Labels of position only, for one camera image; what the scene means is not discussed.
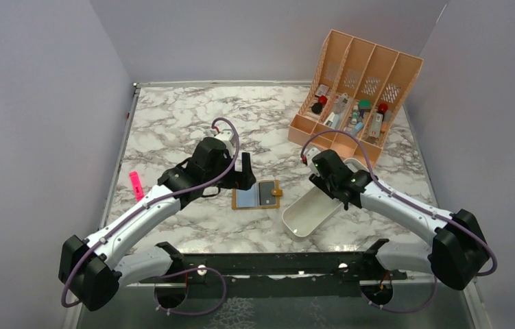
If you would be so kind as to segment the yellow leather card holder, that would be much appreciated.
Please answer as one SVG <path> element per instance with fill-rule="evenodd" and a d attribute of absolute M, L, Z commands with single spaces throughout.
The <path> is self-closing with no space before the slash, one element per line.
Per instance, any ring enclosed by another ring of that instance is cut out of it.
<path fill-rule="evenodd" d="M 276 190 L 274 194 L 276 196 L 276 204 L 273 206 L 260 206 L 259 205 L 259 190 L 258 190 L 258 181 L 255 185 L 249 190 L 243 191 L 239 189 L 234 189 L 232 191 L 232 209 L 233 210 L 251 210 L 251 209 L 270 209 L 270 208 L 279 208 L 280 207 L 280 199 L 283 196 L 283 190 L 280 188 L 279 181 L 273 180 L 276 182 Z"/>

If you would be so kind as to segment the black credit card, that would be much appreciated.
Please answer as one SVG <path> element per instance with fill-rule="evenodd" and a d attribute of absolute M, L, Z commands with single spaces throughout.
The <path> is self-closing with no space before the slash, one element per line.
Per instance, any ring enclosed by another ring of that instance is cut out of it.
<path fill-rule="evenodd" d="M 258 184 L 259 190 L 259 205 L 260 206 L 273 206 L 276 204 L 276 182 L 273 180 L 261 181 Z"/>

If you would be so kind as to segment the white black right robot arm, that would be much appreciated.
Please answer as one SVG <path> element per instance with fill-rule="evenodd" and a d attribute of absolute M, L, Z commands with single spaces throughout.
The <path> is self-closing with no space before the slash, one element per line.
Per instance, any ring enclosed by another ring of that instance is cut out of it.
<path fill-rule="evenodd" d="M 426 244 L 386 242 L 362 260 L 367 277 L 378 279 L 389 270 L 432 273 L 446 286 L 462 290 L 491 259 L 476 217 L 419 202 L 374 178 L 365 167 L 347 165 L 332 149 L 309 148 L 302 161 L 312 170 L 310 181 L 344 210 L 366 209 L 407 228 Z"/>

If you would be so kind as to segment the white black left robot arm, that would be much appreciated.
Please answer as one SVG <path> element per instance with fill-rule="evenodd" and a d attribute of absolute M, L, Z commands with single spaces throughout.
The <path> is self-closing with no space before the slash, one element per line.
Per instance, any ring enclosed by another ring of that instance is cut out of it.
<path fill-rule="evenodd" d="M 256 179 L 249 153 L 239 150 L 234 129 L 203 138 L 191 157 L 166 170 L 156 186 L 116 221 L 83 239 L 70 236 L 60 254 L 61 304 L 100 309 L 121 284 L 132 283 L 128 266 L 138 256 L 127 253 L 159 223 L 204 198 L 207 188 L 248 190 Z"/>

